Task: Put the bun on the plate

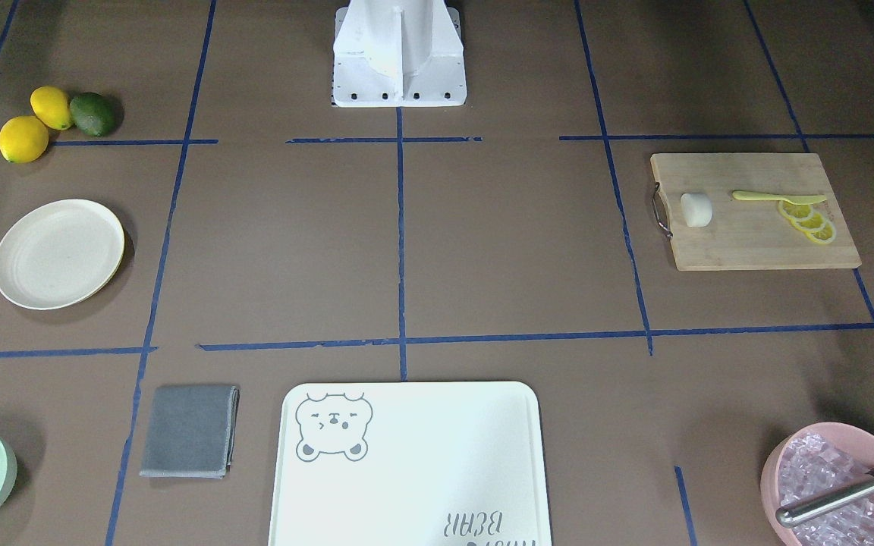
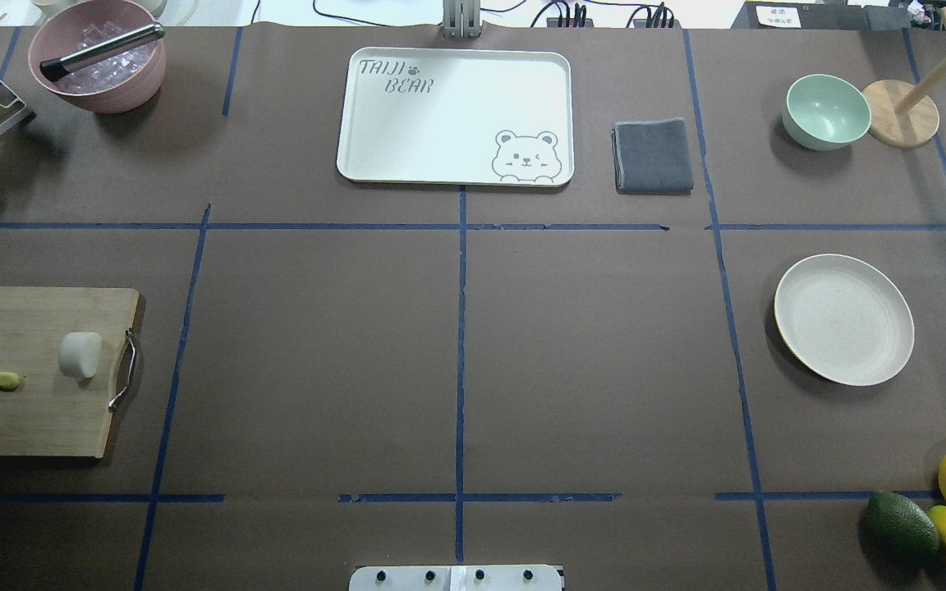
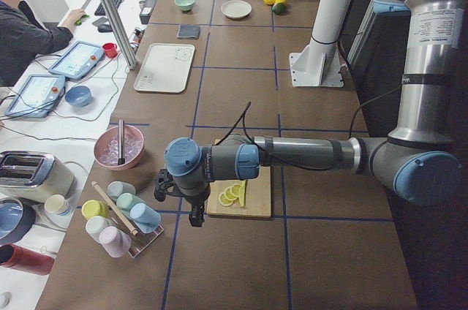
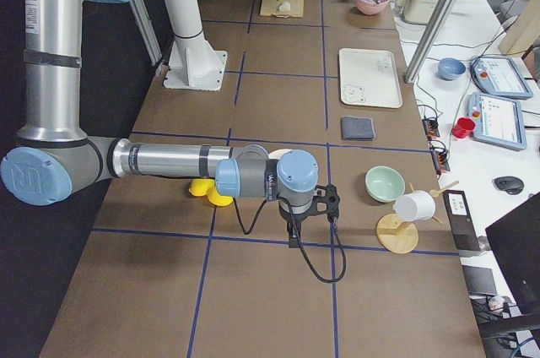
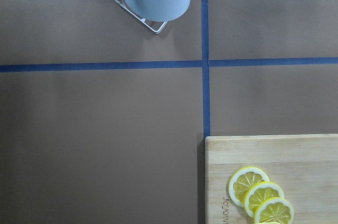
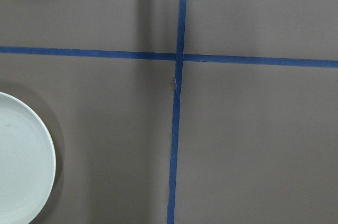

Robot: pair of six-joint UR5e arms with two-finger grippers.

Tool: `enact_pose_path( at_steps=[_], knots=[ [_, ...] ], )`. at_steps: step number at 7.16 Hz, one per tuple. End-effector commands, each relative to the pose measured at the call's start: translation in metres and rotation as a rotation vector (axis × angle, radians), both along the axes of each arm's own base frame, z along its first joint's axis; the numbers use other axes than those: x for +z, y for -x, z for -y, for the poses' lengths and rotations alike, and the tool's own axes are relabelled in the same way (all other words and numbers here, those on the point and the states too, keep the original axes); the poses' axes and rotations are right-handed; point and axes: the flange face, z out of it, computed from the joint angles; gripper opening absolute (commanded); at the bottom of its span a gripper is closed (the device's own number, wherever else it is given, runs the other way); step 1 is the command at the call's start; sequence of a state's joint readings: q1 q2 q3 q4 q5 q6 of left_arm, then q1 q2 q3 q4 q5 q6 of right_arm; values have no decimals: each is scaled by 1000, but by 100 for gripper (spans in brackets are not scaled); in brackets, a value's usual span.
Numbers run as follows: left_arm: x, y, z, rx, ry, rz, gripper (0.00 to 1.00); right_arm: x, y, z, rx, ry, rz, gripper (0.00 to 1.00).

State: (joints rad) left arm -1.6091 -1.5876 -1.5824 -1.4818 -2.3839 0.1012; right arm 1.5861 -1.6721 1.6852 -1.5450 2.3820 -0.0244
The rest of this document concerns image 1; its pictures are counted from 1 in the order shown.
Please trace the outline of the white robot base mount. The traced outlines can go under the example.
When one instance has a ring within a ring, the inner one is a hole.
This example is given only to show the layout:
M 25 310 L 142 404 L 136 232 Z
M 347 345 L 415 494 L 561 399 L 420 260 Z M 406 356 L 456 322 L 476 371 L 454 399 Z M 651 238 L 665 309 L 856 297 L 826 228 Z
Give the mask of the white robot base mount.
M 335 13 L 332 48 L 336 107 L 466 102 L 461 16 L 444 1 L 351 1 Z

